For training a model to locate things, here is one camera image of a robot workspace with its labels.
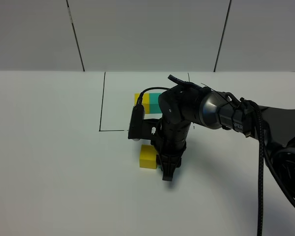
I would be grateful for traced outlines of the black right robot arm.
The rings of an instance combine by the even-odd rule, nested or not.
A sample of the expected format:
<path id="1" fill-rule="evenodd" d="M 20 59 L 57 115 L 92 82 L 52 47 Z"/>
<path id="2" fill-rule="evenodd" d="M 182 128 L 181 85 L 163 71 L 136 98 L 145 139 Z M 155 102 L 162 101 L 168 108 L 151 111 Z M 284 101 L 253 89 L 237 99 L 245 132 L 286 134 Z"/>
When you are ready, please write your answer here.
<path id="1" fill-rule="evenodd" d="M 177 85 L 158 98 L 162 118 L 155 147 L 163 179 L 172 180 L 186 149 L 190 124 L 209 129 L 233 130 L 259 142 L 259 170 L 267 166 L 290 201 L 295 200 L 295 109 L 259 106 L 194 84 Z"/>

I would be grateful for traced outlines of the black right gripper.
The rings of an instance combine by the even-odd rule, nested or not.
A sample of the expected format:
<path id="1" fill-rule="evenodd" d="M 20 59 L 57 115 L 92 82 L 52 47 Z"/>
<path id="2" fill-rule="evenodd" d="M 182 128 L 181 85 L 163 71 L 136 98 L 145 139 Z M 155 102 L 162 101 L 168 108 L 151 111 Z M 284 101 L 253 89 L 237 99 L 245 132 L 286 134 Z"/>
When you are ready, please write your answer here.
<path id="1" fill-rule="evenodd" d="M 157 151 L 156 164 L 161 167 L 164 181 L 172 181 L 175 169 L 181 166 L 189 128 L 189 121 L 173 123 L 165 116 L 157 123 L 151 144 Z"/>

